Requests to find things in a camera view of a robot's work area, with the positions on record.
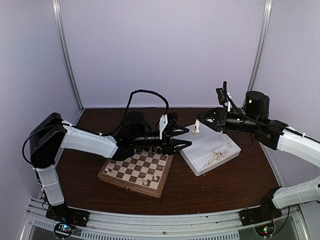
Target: white chess piece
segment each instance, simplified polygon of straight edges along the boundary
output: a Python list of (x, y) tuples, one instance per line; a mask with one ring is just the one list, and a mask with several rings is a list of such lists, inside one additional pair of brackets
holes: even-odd
[(194, 128), (192, 129), (192, 134), (199, 134), (200, 133), (199, 127), (200, 127), (200, 121), (197, 119), (195, 120)]
[(147, 180), (147, 178), (145, 177), (145, 178), (143, 178), (143, 180), (142, 180), (143, 182), (143, 185), (147, 185), (148, 184), (148, 180)]

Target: wire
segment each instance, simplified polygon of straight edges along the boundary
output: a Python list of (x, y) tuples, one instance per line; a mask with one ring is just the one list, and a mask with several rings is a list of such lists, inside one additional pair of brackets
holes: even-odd
[(311, 136), (303, 135), (301, 132), (296, 131), (296, 130), (292, 130), (292, 129), (289, 128), (289, 127), (285, 127), (284, 129), (287, 130), (287, 131), (289, 131), (289, 132), (291, 132), (291, 133), (293, 133), (293, 134), (296, 134), (296, 135), (298, 135), (298, 136), (300, 136), (300, 137), (304, 137), (304, 138), (306, 138), (306, 139), (309, 139), (309, 140), (311, 140), (311, 141), (316, 142), (317, 144), (320, 144), (320, 141), (319, 141), (319, 140), (317, 140), (317, 139), (315, 139), (315, 138), (313, 138), (313, 137), (311, 137)]
[[(48, 203), (48, 201), (44, 201), (41, 205), (42, 205), (42, 208), (44, 209), (44, 210), (46, 210), (46, 211), (51, 211), (58, 219), (60, 219), (60, 217), (58, 217), (56, 214), (55, 214), (55, 212), (53, 211), (53, 209), (50, 207), (50, 204), (48, 204), (48, 209), (46, 209), (45, 208), (45, 206), (44, 206), (44, 204), (45, 203)], [(54, 226), (54, 234), (55, 234), (55, 236), (56, 237), (58, 237), (58, 238), (61, 238), (59, 235), (57, 235), (57, 233), (56, 233), (56, 229), (58, 229), (58, 226), (59, 225), (61, 225), (61, 224), (64, 224), (64, 225), (66, 225), (66, 226), (68, 226), (69, 228), (71, 228), (72, 229), (72, 231), (68, 234), (68, 235), (66, 235), (66, 236), (64, 236), (63, 238), (64, 239), (66, 239), (66, 238), (68, 238), (68, 237), (70, 237), (72, 234), (73, 234), (73, 232), (74, 232), (74, 229), (76, 228), (76, 218), (75, 218), (75, 216), (73, 216), (73, 225), (71, 225), (71, 224), (69, 224), (69, 223), (67, 223), (67, 222), (65, 222), (65, 221), (61, 221), (61, 222), (58, 222), (55, 226)]]
[[(47, 203), (48, 204), (48, 209), (45, 208), (44, 204)], [(44, 201), (42, 204), (42, 208), (44, 210), (47, 210), (47, 211), (51, 211), (53, 213), (53, 215), (57, 218), (57, 219), (61, 219), (63, 220), (61, 217), (58, 217), (58, 215), (54, 212), (54, 210), (50, 207), (50, 204), (48, 203), (48, 201)]]
[(234, 136), (234, 133), (239, 133), (239, 132), (236, 132), (236, 131), (232, 131), (231, 135), (232, 135), (232, 138), (234, 140), (234, 142), (238, 145), (242, 145), (242, 146), (247, 146), (247, 147), (251, 147), (255, 142), (254, 142), (254, 139), (252, 137), (252, 133), (250, 133), (250, 139), (251, 139), (251, 143), (250, 144), (244, 144), (244, 143), (240, 143), (236, 140), (235, 136)]
[(34, 136), (35, 134), (37, 134), (37, 133), (39, 133), (39, 132), (41, 132), (41, 131), (43, 131), (43, 130), (52, 128), (53, 126), (54, 126), (54, 125), (45, 126), (45, 127), (41, 128), (41, 129), (39, 129), (39, 130), (31, 133), (31, 134), (26, 138), (26, 140), (24, 141), (24, 143), (23, 143), (23, 145), (22, 145), (22, 156), (23, 156), (23, 159), (24, 159), (28, 164), (33, 165), (33, 164), (31, 163), (31, 161), (29, 161), (29, 160), (27, 159), (26, 155), (25, 155), (25, 148), (26, 148), (27, 142), (28, 142), (29, 139), (30, 139), (32, 136)]
[(112, 134), (116, 133), (116, 132), (119, 130), (119, 128), (121, 127), (122, 120), (125, 118), (125, 116), (126, 116), (127, 113), (128, 113), (128, 109), (129, 109), (129, 107), (130, 107), (132, 97), (134, 96), (134, 94), (137, 94), (137, 93), (152, 94), (152, 95), (155, 95), (155, 96), (161, 98), (161, 99), (164, 101), (164, 103), (165, 103), (165, 112), (164, 112), (164, 114), (167, 114), (168, 109), (169, 109), (169, 103), (168, 103), (167, 99), (166, 99), (164, 96), (162, 96), (161, 94), (159, 94), (159, 93), (157, 93), (157, 92), (155, 92), (155, 91), (151, 91), (151, 90), (139, 89), (139, 90), (133, 91), (133, 92), (130, 93), (130, 97), (129, 97), (128, 103), (127, 103), (127, 105), (126, 105), (126, 107), (125, 107), (125, 111), (124, 111), (124, 114), (123, 114), (123, 116), (122, 116), (122, 119), (120, 120), (119, 125), (118, 125), (112, 132), (109, 132), (109, 133), (107, 133), (107, 134), (103, 134), (103, 136), (112, 135)]
[(279, 228), (279, 230), (277, 232), (272, 234), (272, 236), (278, 234), (284, 228), (284, 226), (286, 225), (286, 223), (287, 223), (287, 221), (289, 219), (289, 216), (290, 216), (290, 206), (288, 206), (288, 214), (287, 214), (287, 216), (286, 216), (286, 218), (284, 220), (284, 223), (282, 224), (282, 226)]

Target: metal frame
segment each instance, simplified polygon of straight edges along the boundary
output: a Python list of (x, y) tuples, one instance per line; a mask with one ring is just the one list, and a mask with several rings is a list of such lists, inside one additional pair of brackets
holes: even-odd
[[(29, 240), (33, 226), (52, 231), (55, 221), (46, 218), (43, 200), (32, 198), (23, 218), (20, 240)], [(91, 211), (86, 227), (77, 227), (73, 233), (78, 239), (100, 240), (222, 240), (240, 239), (239, 231), (252, 228), (242, 226), (239, 211), (187, 215), (128, 215)], [(282, 210), (281, 219), (288, 209)], [(291, 207), (294, 228), (299, 239), (309, 240), (309, 233), (298, 205)]]
[(84, 110), (84, 107), (81, 102), (81, 98), (80, 98), (77, 84), (75, 81), (75, 76), (74, 76), (72, 66), (71, 66), (70, 56), (69, 56), (69, 52), (68, 52), (68, 48), (67, 48), (65, 30), (64, 30), (62, 15), (61, 15), (60, 0), (52, 0), (52, 4), (53, 4), (54, 17), (55, 17), (56, 25), (57, 25), (58, 32), (59, 32), (59, 39), (60, 39), (60, 44), (61, 44), (61, 48), (62, 48), (65, 68), (66, 68), (69, 82), (71, 85), (72, 93), (73, 93), (74, 98), (76, 100), (77, 107), (78, 107), (79, 111), (81, 112)]
[(266, 40), (268, 37), (268, 31), (269, 31), (269, 25), (270, 25), (270, 19), (271, 19), (271, 10), (272, 10), (272, 0), (265, 0), (260, 37), (259, 37), (258, 47), (257, 47), (253, 69), (251, 72), (250, 82), (249, 82), (247, 91), (251, 91), (254, 88), (257, 80), (263, 51), (264, 51)]

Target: metal pole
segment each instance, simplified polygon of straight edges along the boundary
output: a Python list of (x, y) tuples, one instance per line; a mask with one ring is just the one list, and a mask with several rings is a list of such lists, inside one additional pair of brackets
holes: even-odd
[(83, 107), (81, 99), (80, 99), (79, 91), (78, 91), (77, 84), (75, 81), (75, 76), (74, 76), (71, 62), (70, 62), (70, 56), (69, 56), (69, 52), (68, 52), (68, 48), (67, 48), (64, 25), (63, 25), (62, 16), (61, 16), (61, 10), (60, 10), (60, 0), (52, 0), (52, 3), (53, 3), (53, 12), (54, 12), (54, 16), (55, 16), (55, 21), (56, 21), (56, 25), (57, 25), (58, 32), (59, 32), (59, 38), (60, 38), (65, 68), (66, 68), (69, 82), (71, 85), (72, 93), (73, 93), (74, 98), (76, 100), (76, 104), (79, 108), (79, 111), (81, 112), (84, 110), (84, 107)]
[(268, 30), (269, 30), (270, 19), (271, 19), (271, 10), (272, 10), (272, 0), (265, 0), (264, 13), (263, 13), (261, 31), (260, 31), (260, 38), (259, 38), (259, 42), (258, 42), (258, 48), (256, 51), (256, 55), (255, 55), (253, 69), (251, 72), (248, 91), (251, 91), (254, 88), (256, 80), (257, 80), (257, 76), (259, 73), (262, 55), (263, 55), (263, 51), (264, 51), (267, 36), (268, 36)]

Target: wooden chessboard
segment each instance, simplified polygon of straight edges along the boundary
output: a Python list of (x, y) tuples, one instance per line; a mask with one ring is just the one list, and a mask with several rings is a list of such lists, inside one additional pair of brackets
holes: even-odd
[(98, 174), (107, 183), (160, 198), (173, 156), (141, 151), (124, 161), (108, 159)]

